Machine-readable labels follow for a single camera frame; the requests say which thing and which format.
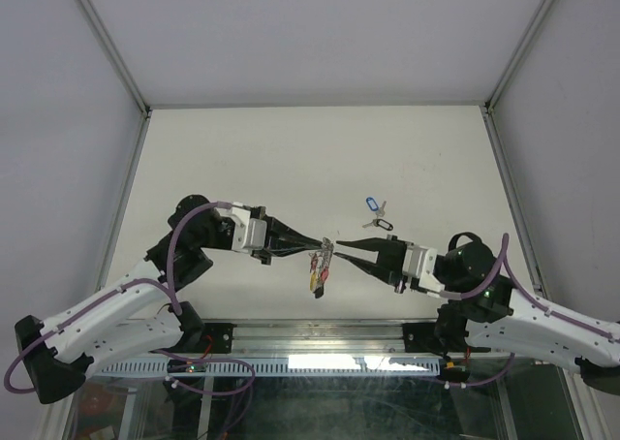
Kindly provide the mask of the key with blue tag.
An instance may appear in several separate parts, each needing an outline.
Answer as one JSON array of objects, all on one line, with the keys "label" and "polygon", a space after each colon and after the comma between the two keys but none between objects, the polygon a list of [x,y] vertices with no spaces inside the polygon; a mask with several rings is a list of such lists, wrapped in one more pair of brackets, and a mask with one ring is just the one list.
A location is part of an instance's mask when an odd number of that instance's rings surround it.
[{"label": "key with blue tag", "polygon": [[386,201],[382,201],[381,203],[379,203],[374,197],[367,197],[365,199],[365,203],[369,210],[373,212],[376,217],[382,218],[385,216],[387,206]]}]

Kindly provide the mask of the large keyring with yellow grip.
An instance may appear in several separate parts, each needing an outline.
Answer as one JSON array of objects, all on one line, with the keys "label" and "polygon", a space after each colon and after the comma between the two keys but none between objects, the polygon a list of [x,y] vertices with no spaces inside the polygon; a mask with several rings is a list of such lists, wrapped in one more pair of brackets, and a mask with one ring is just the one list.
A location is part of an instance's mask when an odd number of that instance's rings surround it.
[{"label": "large keyring with yellow grip", "polygon": [[315,299],[320,299],[325,293],[333,253],[333,242],[324,237],[320,249],[310,254],[309,288]]}]

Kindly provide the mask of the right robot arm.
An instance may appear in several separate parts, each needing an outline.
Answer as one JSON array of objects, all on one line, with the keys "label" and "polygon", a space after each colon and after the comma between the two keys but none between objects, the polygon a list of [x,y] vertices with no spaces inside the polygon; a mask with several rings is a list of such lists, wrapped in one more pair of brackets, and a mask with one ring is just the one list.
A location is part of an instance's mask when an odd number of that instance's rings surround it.
[{"label": "right robot arm", "polygon": [[619,393],[619,325],[586,316],[527,291],[508,262],[509,236],[493,253],[471,233],[454,235],[445,254],[397,236],[347,242],[373,252],[368,261],[340,259],[389,285],[442,301],[430,336],[421,341],[443,359],[456,352],[502,351],[548,362],[599,392]]}]

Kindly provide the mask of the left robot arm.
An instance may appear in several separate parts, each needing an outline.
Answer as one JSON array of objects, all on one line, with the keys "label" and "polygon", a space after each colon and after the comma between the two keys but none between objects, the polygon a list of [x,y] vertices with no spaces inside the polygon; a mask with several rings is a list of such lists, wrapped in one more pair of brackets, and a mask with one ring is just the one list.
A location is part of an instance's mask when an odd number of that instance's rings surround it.
[{"label": "left robot arm", "polygon": [[57,402],[99,370],[127,358],[202,343],[202,319],[179,292],[212,268],[205,250],[275,258],[322,248],[264,207],[183,198],[168,219],[170,232],[115,283],[54,316],[15,323],[19,354],[4,376],[8,392]]}]

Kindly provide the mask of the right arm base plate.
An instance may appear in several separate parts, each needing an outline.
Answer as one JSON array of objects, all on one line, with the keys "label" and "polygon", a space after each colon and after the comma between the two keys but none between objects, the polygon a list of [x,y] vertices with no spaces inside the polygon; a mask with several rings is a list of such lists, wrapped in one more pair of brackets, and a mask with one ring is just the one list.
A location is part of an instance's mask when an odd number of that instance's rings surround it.
[{"label": "right arm base plate", "polygon": [[440,355],[443,345],[435,335],[434,322],[408,322],[401,325],[406,353],[431,353]]}]

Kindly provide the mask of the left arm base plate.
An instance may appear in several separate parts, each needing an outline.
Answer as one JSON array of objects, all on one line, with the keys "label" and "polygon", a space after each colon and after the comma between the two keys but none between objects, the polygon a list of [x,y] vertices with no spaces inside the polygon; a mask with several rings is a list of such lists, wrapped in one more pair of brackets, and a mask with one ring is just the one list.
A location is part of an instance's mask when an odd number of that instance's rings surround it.
[{"label": "left arm base plate", "polygon": [[227,322],[205,323],[200,339],[201,351],[207,351],[208,355],[229,354],[232,351],[235,328],[235,324]]}]

